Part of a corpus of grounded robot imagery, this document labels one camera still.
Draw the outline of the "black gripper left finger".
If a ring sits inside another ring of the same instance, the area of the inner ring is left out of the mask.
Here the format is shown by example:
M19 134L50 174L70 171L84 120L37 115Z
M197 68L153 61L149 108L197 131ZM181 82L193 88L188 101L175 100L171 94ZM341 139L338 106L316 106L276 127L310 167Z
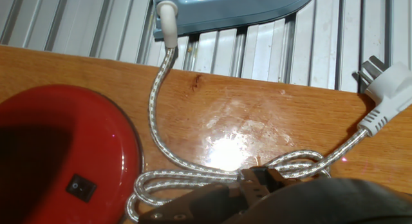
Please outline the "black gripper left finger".
M139 223L235 223L250 207L247 187L258 185L251 169L233 183L214 182L139 217Z

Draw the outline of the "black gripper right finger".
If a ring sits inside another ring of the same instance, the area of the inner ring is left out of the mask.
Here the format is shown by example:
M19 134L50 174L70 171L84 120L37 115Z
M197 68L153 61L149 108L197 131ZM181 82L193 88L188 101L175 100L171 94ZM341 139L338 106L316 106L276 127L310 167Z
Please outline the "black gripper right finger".
M283 178L282 180L277 181L277 189L282 189L284 187L295 185L297 183L298 179L296 178Z

